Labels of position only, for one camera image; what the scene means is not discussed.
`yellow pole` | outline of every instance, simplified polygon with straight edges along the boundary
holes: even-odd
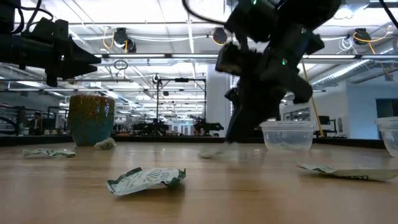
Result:
[[[305,69],[304,60],[301,60],[301,64],[303,65],[303,70],[304,70],[305,79],[306,79],[306,81],[308,82],[307,69]],[[321,134],[321,137],[324,137],[324,135],[323,135],[323,130],[322,130],[322,126],[321,126],[321,122],[320,122],[320,120],[319,120],[319,114],[318,114],[318,110],[317,110],[317,105],[315,104],[315,100],[314,100],[313,96],[311,96],[311,101],[312,101],[313,109],[315,110],[315,116],[317,117],[319,132],[320,132],[320,134]]]

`wooden table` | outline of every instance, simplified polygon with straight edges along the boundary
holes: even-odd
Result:
[[[314,145],[273,152],[242,145],[212,160],[197,153],[221,144],[121,143],[114,151],[73,144],[0,147],[0,223],[397,223],[398,178],[386,183],[333,179],[296,168],[398,168],[380,149]],[[22,149],[69,149],[76,157],[22,158]],[[105,181],[136,168],[187,168],[173,190],[125,197]]]

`green and white wrapper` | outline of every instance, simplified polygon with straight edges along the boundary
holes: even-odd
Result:
[[[104,141],[97,142],[94,145],[94,148],[101,149],[101,150],[110,150],[110,149],[114,149],[116,146],[117,146],[117,144],[113,138],[107,138]]]
[[[61,151],[61,150],[53,150],[53,149],[34,149],[34,150],[23,150],[24,157],[38,154],[45,154],[49,157],[55,156],[65,156],[65,157],[75,157],[76,153],[71,151]]]
[[[186,178],[185,169],[140,167],[121,175],[117,180],[107,180],[108,190],[115,195],[127,195],[145,189],[162,189],[177,185]]]
[[[333,177],[356,179],[356,180],[375,180],[385,181],[398,176],[397,169],[332,169],[326,166],[316,166],[309,164],[298,164],[297,167],[322,174],[331,175]]]

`clear plastic container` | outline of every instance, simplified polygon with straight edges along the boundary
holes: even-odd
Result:
[[[309,150],[312,145],[311,121],[267,121],[261,124],[264,143],[269,150]]]
[[[375,123],[390,155],[398,157],[398,117],[379,118]]]

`wall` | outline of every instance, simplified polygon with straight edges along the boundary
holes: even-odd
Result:
[[[349,121],[348,121],[348,107],[347,107],[347,97],[346,97],[346,84],[345,82],[339,83],[338,86],[325,88],[324,93],[314,93],[313,97],[315,99],[315,104],[317,106],[318,114],[320,116],[329,116],[330,119],[336,120],[336,128],[338,130],[338,118],[342,119],[343,132],[335,134],[329,134],[328,136],[346,136],[349,138]],[[303,105],[287,105],[281,106],[280,113],[283,117],[284,113],[289,113],[292,111],[310,108],[311,110],[311,121],[314,125],[314,130],[319,130],[317,118],[315,116],[315,110],[312,102],[309,101],[307,104]],[[330,126],[324,125],[322,129],[333,130],[333,123]]]
[[[379,139],[376,99],[398,98],[398,85],[347,86],[350,136],[356,139]]]

